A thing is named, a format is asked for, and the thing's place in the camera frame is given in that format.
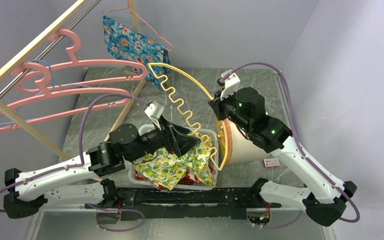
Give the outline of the white red flower skirt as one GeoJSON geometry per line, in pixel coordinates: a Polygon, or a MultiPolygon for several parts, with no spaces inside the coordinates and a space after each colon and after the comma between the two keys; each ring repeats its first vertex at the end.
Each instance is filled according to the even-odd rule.
{"type": "Polygon", "coordinates": [[[158,190],[211,190],[216,186],[218,170],[211,163],[143,163],[131,166],[132,183],[158,190]]]}

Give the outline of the pink wire hanger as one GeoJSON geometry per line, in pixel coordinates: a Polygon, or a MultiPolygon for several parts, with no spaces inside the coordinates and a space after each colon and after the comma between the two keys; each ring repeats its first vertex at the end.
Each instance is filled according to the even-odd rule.
{"type": "Polygon", "coordinates": [[[113,13],[113,12],[119,12],[119,11],[129,11],[130,14],[133,14],[134,17],[136,17],[138,20],[142,21],[153,33],[155,36],[164,41],[168,47],[165,47],[165,49],[168,52],[171,52],[173,50],[173,45],[170,41],[168,41],[165,37],[161,36],[158,31],[148,22],[146,21],[140,14],[137,13],[135,9],[133,9],[131,6],[123,7],[123,8],[113,8],[113,9],[102,9],[100,12],[102,14],[104,13],[113,13]]]}

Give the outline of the blue floral skirt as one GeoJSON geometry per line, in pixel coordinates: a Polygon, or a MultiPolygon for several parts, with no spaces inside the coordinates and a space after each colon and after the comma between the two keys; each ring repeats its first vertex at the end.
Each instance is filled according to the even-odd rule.
{"type": "Polygon", "coordinates": [[[129,29],[109,16],[102,16],[106,50],[117,60],[148,66],[149,63],[170,64],[169,51],[151,38],[129,29]]]}

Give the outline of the pink plastic hanger front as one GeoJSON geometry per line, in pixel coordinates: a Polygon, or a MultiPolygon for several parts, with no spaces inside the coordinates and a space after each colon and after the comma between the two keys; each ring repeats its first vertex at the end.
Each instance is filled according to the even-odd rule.
{"type": "Polygon", "coordinates": [[[31,126],[84,113],[86,107],[75,107],[75,101],[81,94],[123,94],[118,100],[94,106],[93,110],[95,111],[124,106],[129,102],[128,97],[131,96],[131,92],[119,88],[118,84],[141,81],[148,74],[144,65],[133,61],[75,59],[57,64],[49,64],[42,60],[23,62],[12,71],[12,75],[17,76],[25,69],[31,69],[31,71],[15,85],[15,88],[23,94],[23,98],[11,103],[4,102],[3,106],[31,126]],[[139,70],[140,74],[123,74],[116,77],[78,82],[70,80],[71,77],[76,78],[78,76],[76,72],[71,71],[72,68],[84,69],[91,66],[133,67],[139,70]]]}

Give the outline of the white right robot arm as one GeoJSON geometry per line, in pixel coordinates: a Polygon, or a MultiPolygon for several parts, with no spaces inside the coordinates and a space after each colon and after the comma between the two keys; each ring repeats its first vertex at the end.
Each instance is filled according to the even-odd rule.
{"type": "Polygon", "coordinates": [[[286,205],[325,227],[337,220],[360,220],[361,213],[352,200],[356,184],[335,178],[304,150],[283,121],[266,113],[265,98],[257,90],[245,87],[230,94],[219,90],[208,104],[219,121],[234,123],[245,133],[244,138],[285,164],[305,184],[292,187],[260,178],[249,197],[255,207],[265,203],[286,205]]]}

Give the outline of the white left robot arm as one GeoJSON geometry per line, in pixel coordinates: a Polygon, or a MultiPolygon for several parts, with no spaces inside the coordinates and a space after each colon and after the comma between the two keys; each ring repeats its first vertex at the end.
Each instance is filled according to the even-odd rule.
{"type": "Polygon", "coordinates": [[[133,124],[124,123],[110,132],[108,141],[70,160],[29,172],[7,170],[5,185],[9,189],[3,209],[9,218],[20,219],[36,214],[42,206],[80,203],[112,208],[121,197],[114,181],[104,178],[85,186],[73,183],[120,172],[126,168],[125,162],[134,163],[161,148],[182,157],[200,143],[190,129],[170,122],[144,134],[133,124]]]}

